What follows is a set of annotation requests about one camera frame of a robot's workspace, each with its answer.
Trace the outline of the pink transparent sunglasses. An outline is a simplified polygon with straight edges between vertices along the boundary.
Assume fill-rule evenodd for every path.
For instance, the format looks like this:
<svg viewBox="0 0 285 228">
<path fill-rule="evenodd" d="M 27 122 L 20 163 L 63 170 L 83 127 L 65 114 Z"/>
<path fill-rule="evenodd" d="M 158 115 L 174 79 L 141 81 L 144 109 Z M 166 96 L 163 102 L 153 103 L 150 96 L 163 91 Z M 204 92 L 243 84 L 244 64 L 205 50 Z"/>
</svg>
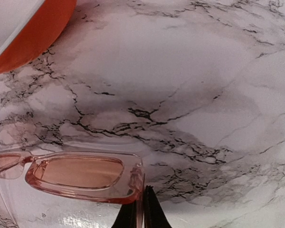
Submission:
<svg viewBox="0 0 285 228">
<path fill-rule="evenodd" d="M 0 153 L 0 179 L 21 176 L 30 167 L 25 181 L 52 195 L 110 204 L 137 202 L 137 228 L 143 226 L 144 170 L 136 154 L 121 152 L 31 152 Z"/>
</svg>

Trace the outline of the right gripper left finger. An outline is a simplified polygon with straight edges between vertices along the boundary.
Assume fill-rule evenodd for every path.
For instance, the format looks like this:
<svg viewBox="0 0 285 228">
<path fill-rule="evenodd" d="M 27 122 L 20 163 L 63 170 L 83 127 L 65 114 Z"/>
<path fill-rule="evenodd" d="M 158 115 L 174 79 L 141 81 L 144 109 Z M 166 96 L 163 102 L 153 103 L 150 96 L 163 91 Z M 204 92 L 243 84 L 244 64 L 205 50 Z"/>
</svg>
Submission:
<svg viewBox="0 0 285 228">
<path fill-rule="evenodd" d="M 137 202 L 123 204 L 112 225 L 112 228 L 137 228 Z"/>
</svg>

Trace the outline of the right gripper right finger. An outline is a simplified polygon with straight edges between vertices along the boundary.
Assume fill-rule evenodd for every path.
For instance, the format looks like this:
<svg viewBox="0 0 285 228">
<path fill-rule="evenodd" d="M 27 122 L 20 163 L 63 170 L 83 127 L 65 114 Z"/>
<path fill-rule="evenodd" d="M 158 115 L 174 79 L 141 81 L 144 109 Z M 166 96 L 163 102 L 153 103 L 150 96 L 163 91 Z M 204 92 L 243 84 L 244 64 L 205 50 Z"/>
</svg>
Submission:
<svg viewBox="0 0 285 228">
<path fill-rule="evenodd" d="M 171 228 L 152 186 L 146 186 L 143 193 L 145 228 Z"/>
</svg>

